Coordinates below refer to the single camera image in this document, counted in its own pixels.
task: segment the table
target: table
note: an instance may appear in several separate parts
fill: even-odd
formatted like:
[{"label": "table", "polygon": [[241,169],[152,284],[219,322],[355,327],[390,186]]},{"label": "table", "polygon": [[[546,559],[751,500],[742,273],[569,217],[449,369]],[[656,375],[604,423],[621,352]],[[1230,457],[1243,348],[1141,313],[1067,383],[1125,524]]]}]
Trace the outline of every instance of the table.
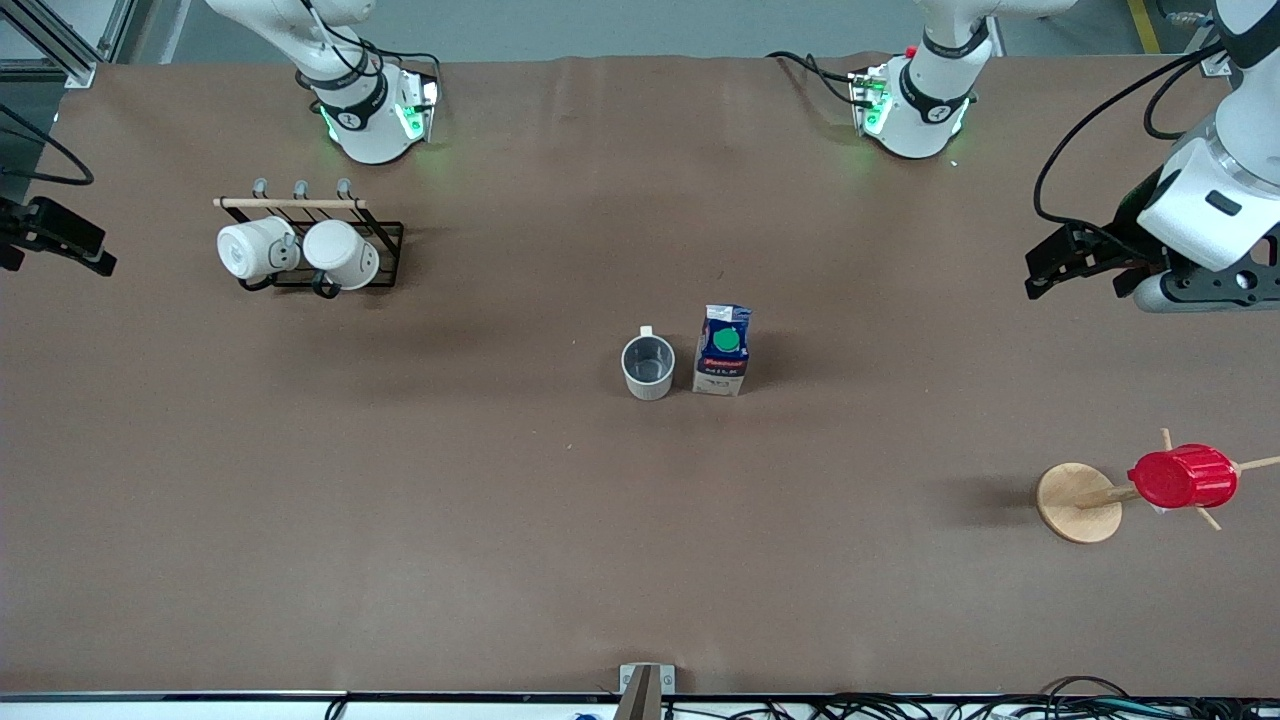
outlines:
[{"label": "table", "polygon": [[[1088,548],[1030,502],[1162,425],[1276,451],[1274,315],[1023,293],[1041,163],[1158,61],[996,60],[924,161],[772,60],[447,65],[438,143],[378,168],[292,68],[104,67],[56,131],[99,182],[36,191],[116,274],[32,256],[0,290],[0,687],[594,691],[662,660],[696,692],[1276,694],[1280,478],[1222,533],[1135,507]],[[1139,113],[1051,209],[1105,219],[1158,165]],[[408,227],[402,284],[243,292],[210,199],[257,177],[351,178]],[[745,393],[631,400],[626,340],[666,334],[685,389],[707,302],[755,310]]]}]

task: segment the black strap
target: black strap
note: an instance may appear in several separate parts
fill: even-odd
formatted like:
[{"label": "black strap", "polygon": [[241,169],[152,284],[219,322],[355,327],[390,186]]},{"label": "black strap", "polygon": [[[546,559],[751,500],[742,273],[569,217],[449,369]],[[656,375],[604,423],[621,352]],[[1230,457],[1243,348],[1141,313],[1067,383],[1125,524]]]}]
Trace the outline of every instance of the black strap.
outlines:
[{"label": "black strap", "polygon": [[927,124],[937,126],[947,122],[955,115],[966,100],[969,100],[969,94],[973,92],[973,87],[965,91],[960,97],[952,100],[940,100],[931,95],[925,95],[915,83],[911,82],[911,63],[908,61],[902,67],[902,74],[899,76],[899,85],[902,86],[902,99],[906,104],[915,108],[920,113],[920,119]]},{"label": "black strap", "polygon": [[960,58],[964,58],[965,55],[977,50],[978,46],[986,42],[987,37],[991,36],[991,28],[987,27],[987,18],[982,18],[980,20],[978,20],[978,23],[979,27],[977,31],[974,31],[973,37],[970,37],[969,42],[965,42],[960,47],[947,47],[946,45],[938,45],[937,42],[933,42],[933,38],[929,37],[929,33],[924,33],[923,45],[929,53],[933,53],[938,58],[946,58],[947,60],[959,60]]},{"label": "black strap", "polygon": [[[360,78],[362,77],[369,77],[369,73],[365,70],[369,68],[370,61],[371,56],[369,54],[369,50],[361,47],[360,60],[356,61],[355,65],[356,69],[351,70],[349,73],[339,78],[315,79],[302,74],[302,70],[298,70],[298,73],[293,77],[293,79],[297,81],[297,83],[301,85],[302,87],[306,87],[307,90],[342,90],[344,87],[351,87],[356,85],[356,82],[358,82]],[[376,67],[375,63],[374,69],[380,70],[381,68]]]},{"label": "black strap", "polygon": [[1213,17],[1217,18],[1215,28],[1222,36],[1222,47],[1231,56],[1231,61],[1238,68],[1252,68],[1267,58],[1280,45],[1280,3],[1271,5],[1258,22],[1249,29],[1235,33],[1222,22],[1222,15],[1217,12],[1219,3],[1213,3]]},{"label": "black strap", "polygon": [[374,86],[374,91],[355,105],[348,105],[346,108],[339,108],[337,105],[330,105],[328,102],[321,102],[320,106],[329,118],[342,126],[343,129],[365,129],[369,127],[369,118],[374,117],[387,100],[387,76],[378,76],[378,85]]}]

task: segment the black wire rack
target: black wire rack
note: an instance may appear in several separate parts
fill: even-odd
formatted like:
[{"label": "black wire rack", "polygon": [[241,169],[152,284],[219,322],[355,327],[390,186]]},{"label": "black wire rack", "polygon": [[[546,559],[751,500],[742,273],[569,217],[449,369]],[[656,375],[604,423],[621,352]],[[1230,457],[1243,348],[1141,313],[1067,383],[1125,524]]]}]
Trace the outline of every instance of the black wire rack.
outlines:
[{"label": "black wire rack", "polygon": [[[306,181],[298,181],[293,186],[293,197],[275,200],[266,195],[266,179],[253,181],[252,197],[216,197],[214,205],[221,208],[237,223],[253,222],[246,210],[259,210],[265,217],[275,217],[289,223],[294,237],[291,242],[300,246],[302,238],[312,227],[324,220],[343,220],[348,223],[360,237],[381,245],[378,247],[378,274],[364,287],[396,287],[399,275],[401,251],[404,242],[404,224],[399,222],[381,222],[374,217],[369,204],[352,195],[351,181],[342,178],[338,181],[335,197],[332,200],[312,200],[307,197]],[[302,256],[297,268],[271,273],[260,281],[239,279],[239,286],[250,292],[257,292],[269,287],[279,288],[311,288],[312,292],[326,300],[338,297],[342,291],[325,279],[324,270],[312,268]]]}]

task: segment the green bottle cap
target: green bottle cap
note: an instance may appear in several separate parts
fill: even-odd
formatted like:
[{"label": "green bottle cap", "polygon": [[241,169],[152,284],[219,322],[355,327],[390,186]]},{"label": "green bottle cap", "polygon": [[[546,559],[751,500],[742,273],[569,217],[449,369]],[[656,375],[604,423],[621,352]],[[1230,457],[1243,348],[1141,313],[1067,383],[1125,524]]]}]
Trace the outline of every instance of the green bottle cap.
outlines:
[{"label": "green bottle cap", "polygon": [[737,331],[733,328],[716,331],[716,334],[712,336],[712,343],[721,352],[733,352],[742,345],[741,338],[737,337]]}]

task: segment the milk carton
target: milk carton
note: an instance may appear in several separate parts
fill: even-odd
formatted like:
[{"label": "milk carton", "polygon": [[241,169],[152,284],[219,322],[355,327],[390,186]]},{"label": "milk carton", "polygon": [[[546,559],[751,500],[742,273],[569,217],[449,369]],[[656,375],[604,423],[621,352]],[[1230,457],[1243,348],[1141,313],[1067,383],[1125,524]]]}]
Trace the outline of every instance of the milk carton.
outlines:
[{"label": "milk carton", "polygon": [[746,325],[751,311],[739,305],[708,305],[694,361],[694,392],[736,396],[746,375]]}]

